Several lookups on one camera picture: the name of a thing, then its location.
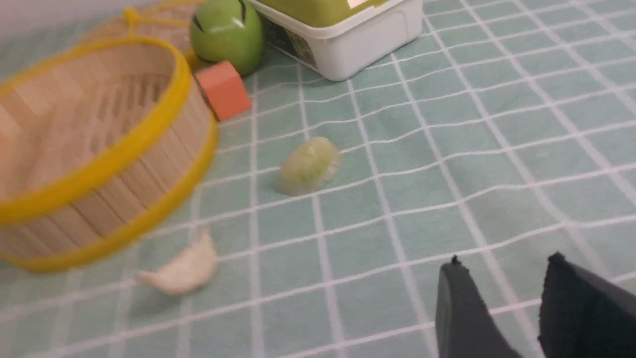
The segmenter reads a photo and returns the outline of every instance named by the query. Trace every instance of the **white dumpling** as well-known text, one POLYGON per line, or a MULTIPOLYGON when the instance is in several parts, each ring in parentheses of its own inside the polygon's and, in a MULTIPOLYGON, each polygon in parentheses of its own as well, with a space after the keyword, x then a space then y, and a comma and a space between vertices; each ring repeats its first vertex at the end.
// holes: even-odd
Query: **white dumpling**
POLYGON ((189 294, 206 285, 216 271, 218 256, 206 227, 192 246, 185 248, 156 272, 140 271, 137 281, 169 296, 189 294))
POLYGON ((276 190, 288 196, 309 194, 325 186, 340 169, 340 152, 327 139, 306 140, 283 163, 276 190))

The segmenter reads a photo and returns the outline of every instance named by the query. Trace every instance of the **wooden block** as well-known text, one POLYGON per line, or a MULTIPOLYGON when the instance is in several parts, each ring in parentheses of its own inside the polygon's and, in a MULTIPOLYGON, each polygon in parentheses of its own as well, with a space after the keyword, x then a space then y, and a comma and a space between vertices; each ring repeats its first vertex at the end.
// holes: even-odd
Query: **wooden block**
POLYGON ((218 120, 228 120, 252 108, 243 80, 228 61, 203 69, 196 76, 218 120))

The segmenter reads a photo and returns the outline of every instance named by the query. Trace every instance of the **yellow string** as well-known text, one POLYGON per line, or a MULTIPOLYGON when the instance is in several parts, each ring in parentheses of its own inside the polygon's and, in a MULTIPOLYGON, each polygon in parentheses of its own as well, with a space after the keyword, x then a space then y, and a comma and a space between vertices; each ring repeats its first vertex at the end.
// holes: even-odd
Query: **yellow string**
MULTIPOLYGON (((171 1, 169 3, 163 4, 164 6, 170 4, 171 6, 179 5, 179 4, 190 4, 190 3, 198 3, 199 0, 177 0, 171 1)), ((164 25, 174 25, 174 26, 189 26, 190 24, 185 21, 172 20, 170 18, 153 18, 141 16, 135 8, 129 6, 125 8, 123 11, 123 15, 128 22, 128 35, 133 36, 135 34, 135 28, 137 24, 140 22, 151 22, 155 24, 164 24, 164 25)))

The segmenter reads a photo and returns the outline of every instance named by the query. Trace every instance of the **translucent dumpling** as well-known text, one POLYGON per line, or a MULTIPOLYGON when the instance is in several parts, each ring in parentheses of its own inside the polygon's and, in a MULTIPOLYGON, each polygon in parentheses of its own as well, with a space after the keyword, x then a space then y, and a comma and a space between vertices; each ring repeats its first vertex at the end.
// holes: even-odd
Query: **translucent dumpling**
POLYGON ((309 194, 325 186, 340 169, 340 152, 323 137, 311 138, 283 163, 276 190, 288 196, 309 194))

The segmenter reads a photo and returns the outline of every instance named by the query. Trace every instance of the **table surface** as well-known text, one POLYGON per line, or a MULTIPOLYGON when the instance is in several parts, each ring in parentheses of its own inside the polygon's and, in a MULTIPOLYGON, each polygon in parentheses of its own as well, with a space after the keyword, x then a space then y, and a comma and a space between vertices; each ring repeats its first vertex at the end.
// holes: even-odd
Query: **table surface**
MULTIPOLYGON (((94 21, 15 39, 6 76, 94 21)), ((505 337, 540 356, 546 258, 636 292, 636 2, 432 0, 424 33, 349 81, 273 51, 221 124, 204 182, 161 228, 84 269, 0 263, 0 356, 435 357, 438 269, 471 270, 505 337), (272 187, 286 155, 342 150, 323 190, 272 187), (135 284, 210 225, 205 289, 135 284)))

